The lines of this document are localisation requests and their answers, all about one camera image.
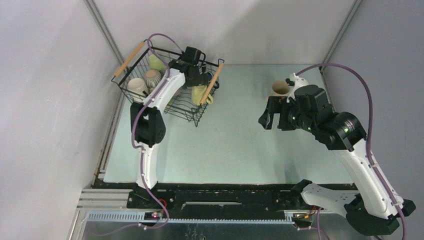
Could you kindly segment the pale yellow mug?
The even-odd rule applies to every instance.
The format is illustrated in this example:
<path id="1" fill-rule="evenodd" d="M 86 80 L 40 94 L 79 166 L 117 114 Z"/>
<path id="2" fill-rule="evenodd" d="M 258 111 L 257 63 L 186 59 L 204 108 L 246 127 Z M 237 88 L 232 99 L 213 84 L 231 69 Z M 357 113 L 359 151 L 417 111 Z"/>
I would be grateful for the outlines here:
<path id="1" fill-rule="evenodd" d="M 194 105 L 199 106 L 201 99 L 203 98 L 205 92 L 207 90 L 206 85 L 200 85 L 200 86 L 193 86 L 192 92 L 191 92 L 191 101 Z M 206 99 L 205 103 L 212 104 L 214 102 L 214 98 L 211 94 L 209 94 Z"/>

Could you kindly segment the floral painted ceramic mug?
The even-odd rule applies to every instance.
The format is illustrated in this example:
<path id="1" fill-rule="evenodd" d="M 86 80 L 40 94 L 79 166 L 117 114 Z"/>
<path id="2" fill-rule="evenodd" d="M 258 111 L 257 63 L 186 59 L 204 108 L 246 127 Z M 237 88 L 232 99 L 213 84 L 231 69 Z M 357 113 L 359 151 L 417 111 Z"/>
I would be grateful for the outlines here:
<path id="1" fill-rule="evenodd" d="M 290 86 L 286 80 L 276 80 L 272 83 L 269 94 L 267 95 L 265 102 L 268 103 L 269 100 L 280 100 L 288 97 L 292 90 L 292 86 Z"/>

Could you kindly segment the dark blue mug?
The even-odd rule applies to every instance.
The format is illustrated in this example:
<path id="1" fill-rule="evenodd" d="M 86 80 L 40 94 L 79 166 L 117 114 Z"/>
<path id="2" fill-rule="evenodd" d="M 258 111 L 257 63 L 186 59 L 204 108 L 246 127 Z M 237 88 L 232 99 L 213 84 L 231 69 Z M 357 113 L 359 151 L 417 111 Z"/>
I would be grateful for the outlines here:
<path id="1" fill-rule="evenodd" d="M 207 72 L 207 73 L 206 73 L 206 77 L 207 77 L 207 82 L 208 82 L 208 83 L 210 83 L 210 82 L 211 82 L 211 80 L 212 80 L 213 76 L 214 76 L 214 75 L 213 75 L 212 73 L 210 73 L 210 72 Z"/>

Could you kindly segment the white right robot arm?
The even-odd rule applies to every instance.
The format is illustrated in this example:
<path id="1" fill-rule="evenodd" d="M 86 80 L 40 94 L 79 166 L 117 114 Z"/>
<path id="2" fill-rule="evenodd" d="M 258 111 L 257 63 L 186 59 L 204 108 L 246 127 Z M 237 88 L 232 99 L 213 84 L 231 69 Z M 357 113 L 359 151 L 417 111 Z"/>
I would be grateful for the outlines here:
<path id="1" fill-rule="evenodd" d="M 285 80 L 285 93 L 268 96 L 258 119 L 265 130 L 279 114 L 282 131 L 304 130 L 341 160 L 358 192 L 319 186 L 310 180 L 296 184 L 291 204 L 297 209 L 317 206 L 344 217 L 364 236 L 388 236 L 403 226 L 416 206 L 397 194 L 374 155 L 368 149 L 368 135 L 356 116 L 335 112 L 326 91 L 292 74 Z"/>

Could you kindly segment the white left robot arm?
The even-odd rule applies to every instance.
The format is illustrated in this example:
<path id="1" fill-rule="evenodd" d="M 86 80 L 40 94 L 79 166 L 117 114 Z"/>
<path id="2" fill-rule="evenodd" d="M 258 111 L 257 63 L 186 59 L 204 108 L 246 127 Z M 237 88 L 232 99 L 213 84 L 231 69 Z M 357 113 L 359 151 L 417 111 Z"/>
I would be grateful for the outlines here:
<path id="1" fill-rule="evenodd" d="M 163 119 L 167 105 L 181 89 L 206 91 L 212 79 L 207 72 L 205 54 L 194 47 L 188 46 L 177 58 L 160 62 L 165 69 L 159 71 L 158 84 L 141 102 L 134 101 L 130 106 L 131 139 L 140 153 L 136 183 L 145 189 L 138 201 L 145 208 L 153 208 L 158 202 L 158 194 L 151 189 L 158 182 L 156 161 L 167 130 Z"/>

